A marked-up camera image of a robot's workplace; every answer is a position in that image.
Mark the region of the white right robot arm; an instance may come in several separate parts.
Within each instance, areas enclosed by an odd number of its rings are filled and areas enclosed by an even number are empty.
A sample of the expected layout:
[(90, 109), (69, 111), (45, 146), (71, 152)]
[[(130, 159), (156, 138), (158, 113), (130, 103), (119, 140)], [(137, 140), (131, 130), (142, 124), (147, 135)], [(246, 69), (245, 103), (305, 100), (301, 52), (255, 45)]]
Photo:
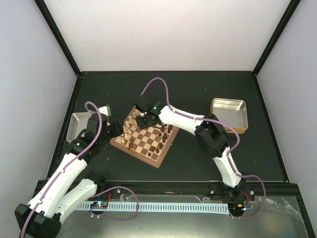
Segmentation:
[(244, 179), (233, 161), (228, 133), (224, 128), (224, 123), (220, 122), (214, 114), (194, 115), (178, 110), (162, 101), (154, 104), (142, 98), (134, 103), (134, 107), (140, 112), (140, 115), (137, 116), (137, 124), (140, 129), (161, 123), (193, 134), (200, 150), (214, 160), (221, 174), (226, 196), (231, 200), (236, 200), (243, 194)]

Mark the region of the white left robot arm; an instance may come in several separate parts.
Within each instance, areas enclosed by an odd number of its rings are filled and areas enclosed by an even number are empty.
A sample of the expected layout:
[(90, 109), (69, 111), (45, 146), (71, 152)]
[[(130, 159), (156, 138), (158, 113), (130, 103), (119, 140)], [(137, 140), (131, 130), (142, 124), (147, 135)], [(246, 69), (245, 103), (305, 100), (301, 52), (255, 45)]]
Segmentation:
[(85, 114), (83, 122), (69, 127), (73, 140), (63, 159), (44, 187), (28, 204), (14, 211), (21, 229), (20, 237), (54, 238), (69, 215), (86, 199), (103, 197), (105, 178), (89, 174), (70, 189), (89, 162), (103, 152), (112, 138), (123, 133), (121, 119), (110, 120), (105, 114)]

